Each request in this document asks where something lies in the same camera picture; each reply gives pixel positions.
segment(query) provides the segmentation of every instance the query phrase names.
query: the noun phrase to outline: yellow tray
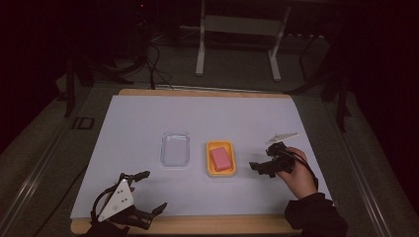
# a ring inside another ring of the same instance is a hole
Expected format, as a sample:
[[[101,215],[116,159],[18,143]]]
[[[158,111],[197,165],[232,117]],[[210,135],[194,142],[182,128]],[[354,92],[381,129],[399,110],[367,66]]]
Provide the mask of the yellow tray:
[[[210,151],[219,147],[224,147],[227,151],[228,158],[230,158],[231,168],[223,171],[216,171],[213,161],[211,159]],[[207,172],[212,177],[230,177],[235,174],[236,166],[233,152],[233,145],[227,140],[213,140],[207,143]]]

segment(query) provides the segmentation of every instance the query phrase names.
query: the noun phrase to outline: person's hand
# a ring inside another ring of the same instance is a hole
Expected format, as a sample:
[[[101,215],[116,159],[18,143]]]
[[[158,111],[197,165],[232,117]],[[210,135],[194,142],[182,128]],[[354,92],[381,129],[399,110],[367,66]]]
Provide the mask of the person's hand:
[[[287,151],[293,152],[297,154],[298,156],[294,156],[296,159],[303,161],[307,161],[307,158],[305,157],[304,152],[294,148],[294,147],[288,147]],[[313,178],[310,174],[310,172],[299,162],[295,161],[295,166],[293,168],[292,173],[287,173],[285,171],[278,172],[277,175],[281,177],[281,179],[284,180],[284,182],[287,184],[291,192],[295,195],[296,198],[302,199],[307,196],[313,195],[317,193],[317,189],[315,187],[315,184],[313,182]]]

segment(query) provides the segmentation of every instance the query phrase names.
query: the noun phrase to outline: pink object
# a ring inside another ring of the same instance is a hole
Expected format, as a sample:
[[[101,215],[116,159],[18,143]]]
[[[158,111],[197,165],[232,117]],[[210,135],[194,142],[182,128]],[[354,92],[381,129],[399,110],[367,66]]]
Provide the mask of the pink object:
[[[216,171],[223,171],[231,168],[231,161],[224,147],[219,147],[210,151],[212,161]]]

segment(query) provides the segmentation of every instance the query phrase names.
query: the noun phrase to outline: gray carpet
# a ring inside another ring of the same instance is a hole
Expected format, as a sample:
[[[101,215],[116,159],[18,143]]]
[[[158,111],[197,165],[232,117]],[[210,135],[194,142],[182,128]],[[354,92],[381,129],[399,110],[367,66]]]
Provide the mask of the gray carpet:
[[[160,50],[157,69],[164,80],[158,75],[155,79],[166,89],[170,89],[168,81],[175,89],[200,87],[281,93],[304,83],[298,54],[305,43],[305,39],[294,37],[285,38],[282,43],[278,55],[282,82],[272,80],[268,55],[262,49],[209,47],[205,75],[196,77],[198,51],[195,47],[157,43]],[[318,43],[315,48],[319,51],[307,55],[307,65],[315,66],[324,52],[321,48],[327,48],[324,42]],[[149,51],[151,60],[156,59],[155,53],[153,49]],[[2,154],[2,218],[37,162],[44,156],[49,158],[38,188],[22,214],[17,213],[8,236],[33,236],[58,204],[58,210],[39,236],[74,236],[69,229],[69,215],[83,175],[62,203],[61,198],[89,163],[109,102],[125,87],[100,75],[97,78],[92,89],[77,87],[77,106],[72,117],[63,117],[65,103],[51,102]],[[149,72],[145,67],[126,75],[126,79],[135,82],[131,87],[149,87]],[[352,116],[346,118],[347,132],[342,133],[334,122],[335,103],[321,102],[320,90],[321,86],[293,98],[330,193],[350,225],[348,236],[417,236],[418,218],[396,182],[355,96],[350,95],[348,100]],[[94,118],[95,124],[90,130],[71,129],[75,117]],[[372,215],[377,209],[381,211],[383,222],[377,223],[380,219]]]

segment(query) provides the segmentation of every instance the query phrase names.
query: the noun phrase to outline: black sleeve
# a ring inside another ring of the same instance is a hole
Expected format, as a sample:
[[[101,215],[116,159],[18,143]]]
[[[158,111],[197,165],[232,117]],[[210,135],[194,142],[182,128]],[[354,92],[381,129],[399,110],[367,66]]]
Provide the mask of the black sleeve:
[[[344,237],[348,224],[322,193],[300,200],[290,200],[286,220],[293,229],[302,229],[301,236]]]
[[[126,237],[129,231],[129,227],[125,229],[120,229],[117,226],[113,225],[108,221],[97,222],[93,224],[92,227],[87,231],[86,234],[81,235],[80,237],[103,237],[103,236],[112,236],[112,237]]]

